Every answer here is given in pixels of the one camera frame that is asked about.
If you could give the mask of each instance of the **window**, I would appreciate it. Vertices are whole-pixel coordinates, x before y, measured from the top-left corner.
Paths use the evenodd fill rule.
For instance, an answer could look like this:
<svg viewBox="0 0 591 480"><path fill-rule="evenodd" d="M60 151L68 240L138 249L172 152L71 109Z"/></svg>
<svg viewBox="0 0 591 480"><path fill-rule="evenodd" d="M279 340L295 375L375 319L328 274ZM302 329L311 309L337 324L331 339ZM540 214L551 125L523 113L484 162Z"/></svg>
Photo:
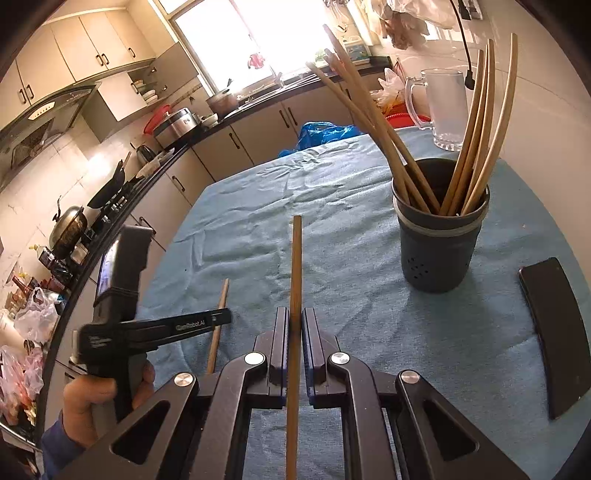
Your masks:
<svg viewBox="0 0 591 480"><path fill-rule="evenodd" d="M217 89L228 79L243 89L281 72L306 69L305 62L330 46L321 0L195 0L174 17L178 29ZM262 56L262 67L252 56Z"/></svg>

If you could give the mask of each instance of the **table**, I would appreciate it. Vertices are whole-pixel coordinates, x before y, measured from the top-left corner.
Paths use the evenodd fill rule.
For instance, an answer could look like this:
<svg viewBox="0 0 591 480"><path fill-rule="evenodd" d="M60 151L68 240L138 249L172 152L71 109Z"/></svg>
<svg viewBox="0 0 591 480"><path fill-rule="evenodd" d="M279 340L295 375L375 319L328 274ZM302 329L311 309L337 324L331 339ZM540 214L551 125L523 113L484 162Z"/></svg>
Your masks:
<svg viewBox="0 0 591 480"><path fill-rule="evenodd" d="M430 131L400 130L415 158L453 157ZM400 267L391 175L364 135L257 166L209 186L178 230L138 318L215 308L225 277L233 323L222 328L217 370L248 352L288 306L290 220L303 216L304 306L343 349L374 369L412 368L431 382L532 480L554 476L591 418L587 393L550 421L541 351L519 289L520 266L558 257L587 331L589 288L563 235L535 194L500 160L470 270L446 294L411 288ZM202 374L209 335L149 355L157 386ZM313 411L300 388L301 478L343 478L336 411ZM323 432L331 432L326 437ZM245 479L284 475L285 411L254 411Z"/></svg>

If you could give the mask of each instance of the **wooden chopstick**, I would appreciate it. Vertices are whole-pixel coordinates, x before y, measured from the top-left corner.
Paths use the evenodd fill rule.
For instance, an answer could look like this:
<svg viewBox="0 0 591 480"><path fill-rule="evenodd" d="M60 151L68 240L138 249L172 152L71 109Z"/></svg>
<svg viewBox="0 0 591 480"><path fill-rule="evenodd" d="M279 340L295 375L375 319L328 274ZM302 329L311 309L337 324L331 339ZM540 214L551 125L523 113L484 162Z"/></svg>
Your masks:
<svg viewBox="0 0 591 480"><path fill-rule="evenodd" d="M445 198L443 199L441 209L439 210L439 215L447 215L449 207L452 204L453 194L456 192L457 184L460 182L462 169L464 168L464 163L466 162L466 157L468 155L468 149L470 148L470 141L472 140L472 135L474 134L476 114L478 113L478 104L480 102L480 93L482 91L482 80L484 78L484 70L486 70L484 51L478 50L476 86L474 88L474 95L472 96L472 106L470 107L470 115L468 117L468 123L466 125L466 132L464 133L462 149L460 150L460 154L457 158L456 168L454 168L453 170L452 179L449 183L449 187L447 187Z"/></svg>
<svg viewBox="0 0 591 480"><path fill-rule="evenodd" d="M482 193L486 189L486 184L491 176L492 169L495 166L496 159L499 157L501 147L505 140L507 127L511 118L511 109L513 108L513 100L515 98L515 84L517 82L517 58L518 58L518 43L517 35L511 34L511 57L509 59L509 75L507 78L507 86L505 88L505 96L503 98L503 105L501 107L501 115L499 116L499 123L496 126L495 136L492 139L491 149L488 151L484 166L476 182L476 186L468 199L466 206L462 209L462 215L470 213L478 205L478 201Z"/></svg>
<svg viewBox="0 0 591 480"><path fill-rule="evenodd" d="M374 101L369 96L369 92L365 90L365 88L363 87L363 84L361 83L361 77L359 76L357 69L353 65L353 62L351 62L351 59L349 58L349 55L346 52L345 48L341 45L340 41L332 33L332 30L329 28L328 25L325 24L323 27L326 34L328 35L330 42L332 43L333 48L335 49L337 56L339 57L340 61L343 62L345 70L349 72L352 81L350 87L354 89L354 91L357 93L358 97L361 99L361 102L364 102L366 105L367 111L369 113L369 118L372 120L380 143L386 152L386 159L388 161L390 169L392 170L392 176L394 177L394 184L396 185L398 194L405 202L408 203L408 192L406 189L406 182L404 178L405 175L408 174L402 166L402 161L400 161L400 157L398 156L396 149L392 145L392 142L389 140L388 131L384 125L384 122L387 123L387 121L382 115L382 113L377 110L377 107L374 105Z"/></svg>
<svg viewBox="0 0 591 480"><path fill-rule="evenodd" d="M492 130L492 115L495 108L495 43L489 39L489 61L492 64L492 68L488 72L488 79L486 81L486 104L484 108L484 121L482 124L482 134L480 135L480 143L478 145L478 151L476 152L476 159L474 160L474 168L472 170L472 177L470 178L470 185L466 191L466 198L463 206L466 205L468 197L474 190L478 176L484 166L484 160L488 153L488 144L491 139Z"/></svg>
<svg viewBox="0 0 591 480"><path fill-rule="evenodd" d="M301 347L301 216L293 219L289 346L287 352L287 444L285 478L297 480L298 414L300 412Z"/></svg>
<svg viewBox="0 0 591 480"><path fill-rule="evenodd" d="M463 201L468 187L468 182L472 175L472 167L478 151L478 145L480 144L480 134L482 133L482 122L484 120L484 110L486 105L486 84L488 80L488 70L490 63L488 62L488 46L486 47L486 70L484 71L484 78L482 82L482 91L480 92L480 99L478 101L478 113L476 114L476 123L474 125L474 133L470 140L470 147L468 154L466 155L466 161L462 168L462 174L460 175L460 181L457 184L455 193L453 194L452 203L447 211L448 216L454 216L456 212L463 205Z"/></svg>
<svg viewBox="0 0 591 480"><path fill-rule="evenodd" d="M230 279L227 278L223 281L222 286L222 293L220 295L220 300L217 304L218 309L226 308L226 299L228 297L228 287L230 286ZM216 369L216 360L217 360L217 346L220 343L220 334L221 334L222 327L216 325L213 329L212 335L212 344L209 346L209 357L207 359L207 373L212 374Z"/></svg>
<svg viewBox="0 0 591 480"><path fill-rule="evenodd" d="M347 82L347 84L353 84L354 81L353 81L350 73L343 67L343 64L340 62L338 57L334 53L332 53L328 48L325 48L324 52L326 53L326 55L324 56L324 60L326 63L329 64L330 68L332 68L336 73L338 73L339 76L341 76L341 78ZM308 63L306 63L306 66L310 70L312 70L316 75L318 75L317 70L318 71L320 71L320 70L316 66L314 66L315 67L314 70L310 67L310 65ZM350 104L352 102L348 101L348 102L344 102L344 103L345 103L345 106L347 106L348 104ZM362 124L366 125L366 123L369 122L369 124L371 125L372 119L369 117L367 110L365 111L365 113L363 113L361 108L355 106L355 109L351 110L351 111L355 114L355 116L359 117ZM404 144L402 139L396 133L396 130L394 130L392 125L390 125L389 123L387 123L387 125L388 125L388 136L390 137L390 140L392 140L392 142L394 142L394 145L396 146L396 148L398 149L398 151L400 152L400 154L402 155L402 157L404 158L406 163L409 165L410 169L413 171L414 175L416 176L419 183L421 184L423 191L427 195L427 200L429 200L429 203L431 204L431 208L437 213L440 208L439 201L437 200L437 197L435 197L435 194L433 193L433 190L431 189L429 182L425 178L425 175L423 174L422 170L417 165L417 162L414 160L413 156L410 154L407 146ZM423 203L424 203L423 197L421 196L419 198L417 196L416 192L418 190L415 191L415 189L412 187L412 185L409 184L410 181L411 181L410 177L408 177L408 179L405 177L405 183L406 183L407 187L411 190L411 193L413 193L413 197L415 198L417 203L419 205L421 205L421 210L425 211L424 205L423 205Z"/></svg>

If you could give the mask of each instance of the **glass mug handle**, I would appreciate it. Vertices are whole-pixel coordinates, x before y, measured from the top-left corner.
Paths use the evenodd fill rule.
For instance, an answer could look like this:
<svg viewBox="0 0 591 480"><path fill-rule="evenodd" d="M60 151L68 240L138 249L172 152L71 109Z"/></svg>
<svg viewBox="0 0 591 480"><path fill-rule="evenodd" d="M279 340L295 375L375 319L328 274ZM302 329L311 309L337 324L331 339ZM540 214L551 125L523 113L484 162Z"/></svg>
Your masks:
<svg viewBox="0 0 591 480"><path fill-rule="evenodd" d="M433 122L423 122L417 115L417 111L413 105L413 87L416 85L425 85L425 79L420 77L418 79L407 77L406 85L404 86L404 101L407 106L408 114L413 119L414 124L421 130L426 128L433 128Z"/></svg>

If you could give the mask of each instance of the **kettle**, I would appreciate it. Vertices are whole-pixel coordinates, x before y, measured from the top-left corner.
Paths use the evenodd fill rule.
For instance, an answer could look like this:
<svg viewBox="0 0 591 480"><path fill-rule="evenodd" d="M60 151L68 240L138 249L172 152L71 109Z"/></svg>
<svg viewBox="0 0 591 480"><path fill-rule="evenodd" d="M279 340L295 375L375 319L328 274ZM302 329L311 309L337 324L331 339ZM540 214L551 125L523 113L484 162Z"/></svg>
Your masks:
<svg viewBox="0 0 591 480"><path fill-rule="evenodd" d="M140 145L135 149L138 160L142 165L146 165L156 157L156 153L148 145Z"/></svg>

